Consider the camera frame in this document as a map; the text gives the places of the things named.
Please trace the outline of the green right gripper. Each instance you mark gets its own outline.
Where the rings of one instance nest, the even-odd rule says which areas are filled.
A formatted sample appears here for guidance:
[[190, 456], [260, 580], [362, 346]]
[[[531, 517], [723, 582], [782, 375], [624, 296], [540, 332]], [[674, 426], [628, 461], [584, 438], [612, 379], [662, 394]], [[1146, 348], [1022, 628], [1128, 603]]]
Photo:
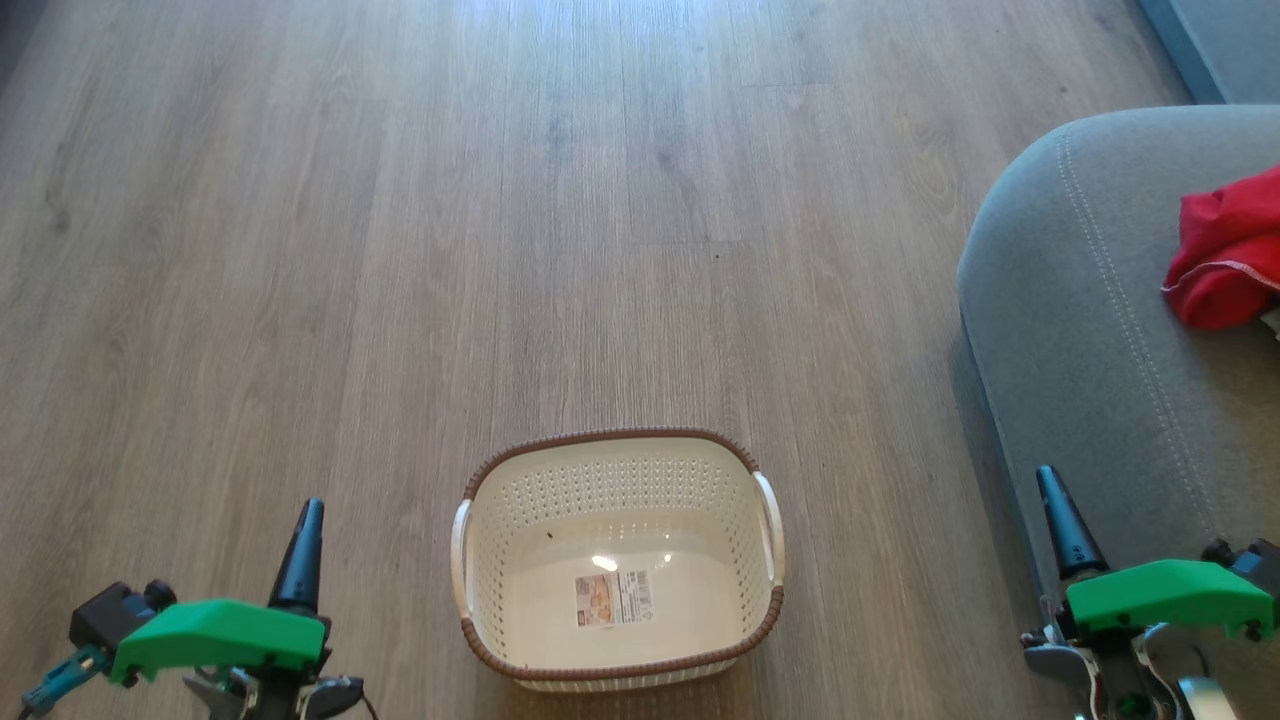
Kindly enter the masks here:
[[1261, 642], [1277, 629], [1277, 593], [1265, 587], [1262, 562], [1160, 560], [1110, 571], [1059, 471], [1036, 470], [1055, 561], [1068, 587], [1053, 624], [1021, 637], [1037, 675], [1082, 691], [1084, 719], [1235, 719], [1212, 673], [1170, 676], [1153, 646], [1175, 626], [1221, 626]]

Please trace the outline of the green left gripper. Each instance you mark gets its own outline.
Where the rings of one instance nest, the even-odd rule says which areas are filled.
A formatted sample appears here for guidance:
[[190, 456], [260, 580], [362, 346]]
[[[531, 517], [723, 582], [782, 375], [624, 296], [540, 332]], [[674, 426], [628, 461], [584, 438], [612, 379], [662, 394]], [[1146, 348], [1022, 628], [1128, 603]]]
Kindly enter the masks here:
[[325, 503], [300, 511], [268, 606], [175, 603], [119, 642], [109, 679], [122, 687], [187, 669], [211, 719], [338, 719], [365, 705], [360, 676], [323, 676], [330, 623], [316, 615]]

